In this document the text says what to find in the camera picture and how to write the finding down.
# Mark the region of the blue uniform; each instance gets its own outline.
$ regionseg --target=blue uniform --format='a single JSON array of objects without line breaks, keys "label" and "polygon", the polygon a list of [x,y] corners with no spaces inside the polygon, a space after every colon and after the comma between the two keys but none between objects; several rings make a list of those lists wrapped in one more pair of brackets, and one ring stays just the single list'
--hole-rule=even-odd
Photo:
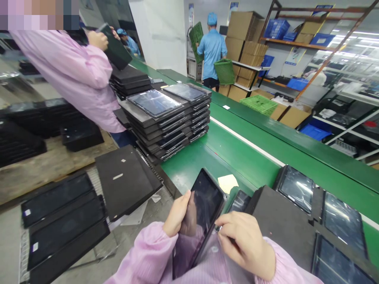
[{"label": "blue uniform", "polygon": [[128,47],[133,53],[137,53],[138,56],[141,56],[141,52],[139,51],[138,45],[135,43],[131,36],[128,36]]},{"label": "blue uniform", "polygon": [[216,29],[211,29],[201,39],[197,53],[199,55],[204,53],[203,79],[214,78],[217,80],[218,77],[213,64],[221,59],[221,55],[224,57],[228,53],[223,36]]}]

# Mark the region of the poster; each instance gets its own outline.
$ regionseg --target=poster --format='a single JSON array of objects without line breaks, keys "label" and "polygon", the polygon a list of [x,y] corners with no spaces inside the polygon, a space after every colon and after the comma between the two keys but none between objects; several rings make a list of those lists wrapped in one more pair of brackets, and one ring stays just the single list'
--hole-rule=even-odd
[{"label": "poster", "polygon": [[287,59],[285,60],[285,64],[296,66],[300,62],[301,58],[304,56],[306,51],[307,49],[302,47],[293,47]]},{"label": "poster", "polygon": [[[335,4],[323,4],[323,5],[317,5],[316,8],[319,8],[319,9],[332,9],[334,7]],[[319,13],[325,13],[325,12],[313,12],[312,13],[312,16],[314,15],[317,15]]]},{"label": "poster", "polygon": [[239,2],[230,2],[228,21],[226,22],[227,26],[229,25],[230,16],[232,15],[232,12],[238,11],[238,5],[239,5]]},{"label": "poster", "polygon": [[193,22],[195,21],[195,14],[194,14],[194,10],[193,10],[193,3],[189,4],[188,5],[188,9],[189,9],[189,13],[188,13],[188,16],[189,16],[189,27],[192,28],[193,27]]}]

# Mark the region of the blue cap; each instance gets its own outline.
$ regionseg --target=blue cap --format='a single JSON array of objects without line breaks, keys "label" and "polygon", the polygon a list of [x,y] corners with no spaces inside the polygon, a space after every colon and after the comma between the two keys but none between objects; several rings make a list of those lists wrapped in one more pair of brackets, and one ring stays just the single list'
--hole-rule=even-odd
[{"label": "blue cap", "polygon": [[127,32],[124,30],[124,29],[118,29],[117,30],[117,34],[119,35],[119,36],[127,36],[128,34],[127,34]]},{"label": "blue cap", "polygon": [[217,14],[209,13],[208,15],[208,25],[215,26],[217,25]]}]

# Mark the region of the blue plastic bin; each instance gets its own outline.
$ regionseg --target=blue plastic bin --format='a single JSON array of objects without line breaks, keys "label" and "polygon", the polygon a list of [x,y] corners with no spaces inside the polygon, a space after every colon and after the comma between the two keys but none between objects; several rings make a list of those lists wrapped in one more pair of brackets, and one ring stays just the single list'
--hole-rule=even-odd
[{"label": "blue plastic bin", "polygon": [[284,35],[283,40],[285,40],[285,41],[294,41],[296,37],[297,37],[297,33],[287,32]]},{"label": "blue plastic bin", "polygon": [[[262,67],[270,67],[273,60],[274,60],[274,56],[270,56],[270,55],[265,55],[265,58],[263,59],[263,62],[261,64]],[[259,77],[262,77],[264,74],[264,71],[260,71],[258,76]]]},{"label": "blue plastic bin", "polygon": [[335,35],[330,34],[316,34],[313,40],[311,41],[311,44],[313,45],[321,45],[321,46],[328,46],[332,40],[334,39]]},{"label": "blue plastic bin", "polygon": [[300,78],[300,79],[295,79],[292,78],[289,83],[287,84],[287,87],[291,89],[295,89],[297,91],[302,91],[305,86],[308,84],[308,80]]},{"label": "blue plastic bin", "polygon": [[332,134],[331,132],[324,131],[310,124],[307,124],[305,127],[303,127],[303,129],[300,132],[304,133],[305,135],[308,135],[309,137],[312,137],[317,141],[321,141],[325,137]]},{"label": "blue plastic bin", "polygon": [[264,37],[272,39],[283,39],[290,24],[286,20],[271,19],[267,24]]}]

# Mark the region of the green plastic crate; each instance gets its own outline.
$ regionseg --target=green plastic crate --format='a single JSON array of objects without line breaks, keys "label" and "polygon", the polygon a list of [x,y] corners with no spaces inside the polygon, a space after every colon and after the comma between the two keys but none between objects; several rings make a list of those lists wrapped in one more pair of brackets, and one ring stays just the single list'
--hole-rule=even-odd
[{"label": "green plastic crate", "polygon": [[221,59],[214,63],[214,68],[221,85],[231,85],[235,83],[233,63],[230,59]]},{"label": "green plastic crate", "polygon": [[201,22],[198,22],[193,28],[189,31],[189,40],[191,41],[191,46],[193,53],[195,54],[196,63],[200,63],[204,60],[204,54],[197,54],[196,43],[200,44],[201,39],[203,38],[203,28],[201,26]]},{"label": "green plastic crate", "polygon": [[278,106],[276,102],[262,97],[261,95],[255,95],[253,97],[242,99],[240,100],[240,103],[260,112],[261,114],[264,114],[265,116],[271,116]]}]

